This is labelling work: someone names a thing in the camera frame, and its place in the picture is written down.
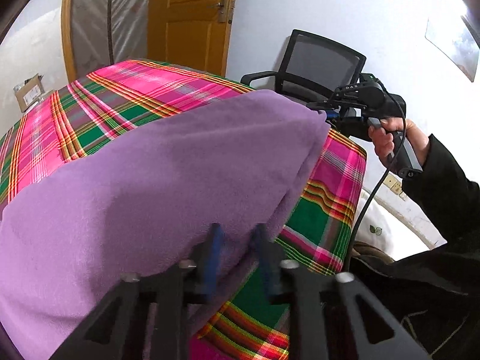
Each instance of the hand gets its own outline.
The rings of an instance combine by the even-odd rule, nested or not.
[[[400,117],[391,117],[389,119],[380,120],[383,128],[368,129],[368,136],[371,138],[375,146],[375,154],[378,156],[384,167],[387,167],[387,156],[393,152],[393,135],[386,133],[387,131],[403,131],[403,120]],[[425,163],[430,147],[428,137],[420,130],[411,120],[406,120],[406,137],[412,145],[413,151],[417,156],[421,166]]]

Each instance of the plastic sheeting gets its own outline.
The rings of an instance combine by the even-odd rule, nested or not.
[[[111,0],[110,12],[109,19],[109,0],[72,0],[71,43],[77,77],[146,57],[148,0]]]
[[[147,56],[148,0],[112,0],[114,62]]]

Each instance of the black cable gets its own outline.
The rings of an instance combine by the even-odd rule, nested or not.
[[[388,95],[388,97],[390,97],[392,99],[392,101],[397,105],[398,109],[400,110],[400,114],[402,115],[402,120],[403,120],[403,136],[402,136],[402,141],[400,142],[399,147],[397,147],[397,150],[394,152],[392,162],[390,162],[390,164],[387,166],[387,169],[386,169],[385,173],[383,173],[382,178],[377,183],[375,188],[372,190],[369,198],[365,202],[365,205],[363,206],[363,209],[360,212],[360,215],[357,218],[357,221],[355,222],[355,225],[353,226],[352,234],[350,235],[349,245],[347,246],[347,249],[346,249],[345,263],[343,265],[343,270],[345,272],[348,272],[349,269],[350,269],[350,260],[352,258],[353,243],[355,242],[355,236],[357,235],[357,232],[359,230],[360,223],[362,222],[363,217],[365,216],[365,214],[368,210],[368,207],[370,206],[371,201],[374,199],[375,194],[378,192],[378,189],[380,188],[380,186],[385,181],[386,177],[388,176],[388,173],[392,170],[393,165],[395,164],[395,161],[397,160],[397,155],[400,152],[400,149],[402,148],[402,146],[405,142],[405,138],[407,136],[407,121],[405,120],[405,114],[403,113],[402,107],[397,102],[397,100],[395,100],[393,98],[393,96],[390,93],[388,93],[387,89],[385,89],[385,86],[383,86],[383,84],[380,81],[378,83],[382,87],[383,91]]]
[[[109,42],[109,59],[110,64],[115,63],[113,56],[113,39],[112,39],[112,0],[106,1],[106,38]]]

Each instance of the electrical outlet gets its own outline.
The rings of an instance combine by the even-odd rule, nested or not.
[[[395,185],[390,188],[390,190],[395,194],[395,195],[400,195],[403,190],[402,190],[402,183],[400,181],[397,181]]]
[[[383,181],[383,183],[387,186],[388,189],[392,189],[392,187],[398,183],[398,180],[397,178],[392,175],[391,173],[389,173],[387,175],[387,177],[385,178],[385,180]]]

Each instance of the bed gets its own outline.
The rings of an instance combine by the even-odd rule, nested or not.
[[[23,188],[123,133],[252,90],[219,76],[149,60],[128,60],[72,82],[0,139],[0,218]],[[303,194],[275,240],[289,258],[323,275],[342,269],[365,166],[364,150],[330,130]],[[191,357],[286,358],[287,314],[286,306],[267,304],[255,270],[192,339]]]

